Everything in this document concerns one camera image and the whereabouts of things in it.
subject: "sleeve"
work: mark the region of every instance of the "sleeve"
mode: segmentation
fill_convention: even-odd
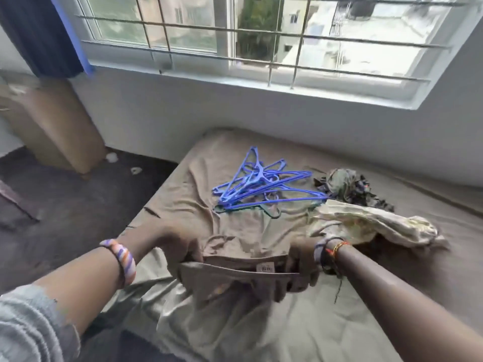
[[[69,362],[79,348],[75,327],[42,287],[21,286],[0,296],[0,362]]]

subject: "white label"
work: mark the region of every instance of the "white label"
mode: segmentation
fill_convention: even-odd
[[[257,264],[257,272],[275,273],[275,263],[273,261],[259,263]]]

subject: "window sill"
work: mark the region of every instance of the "window sill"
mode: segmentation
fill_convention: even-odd
[[[248,80],[244,78],[223,77],[223,76],[214,76],[214,75],[209,76],[209,75],[197,74],[193,72],[186,73],[186,72],[179,72],[179,71],[165,71],[163,73],[160,73],[160,71],[154,68],[105,63],[104,61],[90,60],[90,63],[93,66],[97,66],[97,67],[136,71],[141,73],[149,73],[149,74],[155,74],[159,76],[169,76],[169,77],[175,77],[175,78],[188,78],[188,79],[204,81],[204,82],[241,86],[246,88],[268,90],[268,91],[274,91],[274,92],[280,92],[280,93],[286,93],[286,94],[296,94],[296,95],[302,95],[307,97],[319,97],[323,99],[339,100],[339,101],[346,101],[351,103],[378,105],[381,107],[388,107],[388,108],[416,110],[419,108],[419,105],[420,105],[420,104],[414,103],[413,100],[399,101],[399,100],[383,99],[378,97],[369,97],[369,96],[363,96],[363,95],[357,95],[357,94],[348,94],[348,93],[329,91],[329,90],[310,89],[310,88],[304,88],[304,87],[295,87],[294,89],[290,89],[289,86],[274,84],[274,83],[268,86],[266,82]]]

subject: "dark blue curtain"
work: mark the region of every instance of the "dark blue curtain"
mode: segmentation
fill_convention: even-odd
[[[0,25],[36,76],[92,71],[57,0],[0,0]]]

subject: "window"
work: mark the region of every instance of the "window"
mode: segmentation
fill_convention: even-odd
[[[290,14],[290,23],[291,24],[297,24],[298,19],[299,19],[298,14]]]
[[[95,65],[244,78],[408,106],[421,103],[481,18],[477,0],[62,2]]]
[[[183,24],[183,13],[181,11],[181,8],[175,8],[174,13],[176,15],[176,22],[178,24]]]

